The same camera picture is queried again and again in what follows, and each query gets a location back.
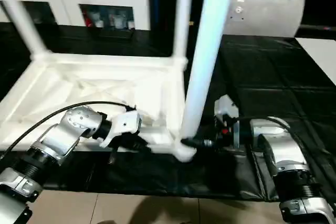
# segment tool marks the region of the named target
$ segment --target cabinet door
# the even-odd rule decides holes
[[[22,1],[36,24],[70,25],[62,0],[19,0]]]
[[[71,24],[149,30],[149,0],[63,0]]]

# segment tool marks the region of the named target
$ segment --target tiled floor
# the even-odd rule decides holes
[[[28,224],[284,223],[277,203],[43,191]]]

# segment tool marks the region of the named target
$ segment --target black mat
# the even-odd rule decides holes
[[[40,27],[40,32],[54,52],[168,57],[172,50],[172,35],[150,31],[136,31],[130,39],[112,38],[84,27]],[[191,31],[186,86],[195,34]],[[13,56],[4,67],[12,69],[12,75],[11,71],[4,71],[6,78],[1,80],[5,95],[29,63],[29,53],[13,28],[4,24],[0,25],[0,46],[3,55]],[[226,93],[243,115],[285,119],[309,146],[309,151],[305,150],[309,162],[323,189],[336,201],[333,103],[336,88],[294,39],[224,36],[200,132],[211,129],[214,101]],[[118,153],[114,162],[108,164],[107,152],[76,152],[55,171],[45,187],[99,193],[277,200],[262,154],[251,149],[251,137],[243,140],[245,144],[239,150],[198,152],[187,164],[169,155],[140,153]],[[19,154],[11,153],[6,161],[12,162]]]

